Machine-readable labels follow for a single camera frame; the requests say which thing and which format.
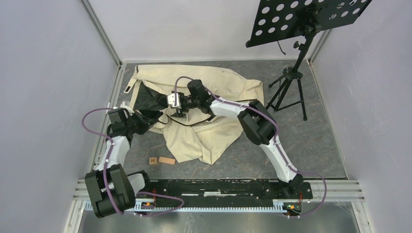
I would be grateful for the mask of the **cream zip-up jacket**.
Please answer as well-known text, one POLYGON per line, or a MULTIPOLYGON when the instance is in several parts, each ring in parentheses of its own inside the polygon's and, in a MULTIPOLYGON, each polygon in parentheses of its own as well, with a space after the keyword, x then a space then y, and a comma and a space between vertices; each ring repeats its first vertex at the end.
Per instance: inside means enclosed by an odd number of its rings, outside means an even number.
POLYGON ((173 117, 165 97, 177 90, 189 94, 189 79, 199 79, 216 96, 226 100, 264 102, 263 83, 249 80, 221 67, 192 65, 136 65, 125 93, 132 93, 130 107, 161 111, 163 115, 150 131, 164 136, 167 148, 178 162, 199 159, 215 163, 236 141, 243 129, 237 119, 211 118, 199 109, 190 109, 185 118, 173 117))

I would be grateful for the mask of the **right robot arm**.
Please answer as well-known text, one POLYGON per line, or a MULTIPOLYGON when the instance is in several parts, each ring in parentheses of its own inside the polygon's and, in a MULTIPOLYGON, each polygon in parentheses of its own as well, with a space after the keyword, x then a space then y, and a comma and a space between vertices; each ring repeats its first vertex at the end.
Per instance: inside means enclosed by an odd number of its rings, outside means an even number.
POLYGON ((167 96, 171 108, 183 112, 198 108, 214 117, 238 120, 247 138, 262 148, 275 168, 282 195, 293 198, 300 192, 303 176, 286 155, 279 140, 279 126, 260 101, 241 103, 226 100, 212 93, 201 80, 191 79, 187 88, 188 96, 177 90, 167 96))

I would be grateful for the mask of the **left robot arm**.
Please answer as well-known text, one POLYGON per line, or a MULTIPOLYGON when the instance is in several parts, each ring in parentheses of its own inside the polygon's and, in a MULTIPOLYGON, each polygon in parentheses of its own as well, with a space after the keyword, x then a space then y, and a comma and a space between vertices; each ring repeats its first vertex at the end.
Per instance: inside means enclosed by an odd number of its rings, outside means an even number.
POLYGON ((148 174, 140 170, 126 174, 123 169, 125 156, 135 134, 145 134, 163 115, 161 111, 132 110, 129 107, 105 108, 109 116, 103 160, 97 168, 85 175, 86 189, 98 218, 123 214, 136 204, 136 195, 146 198, 153 185, 148 174))

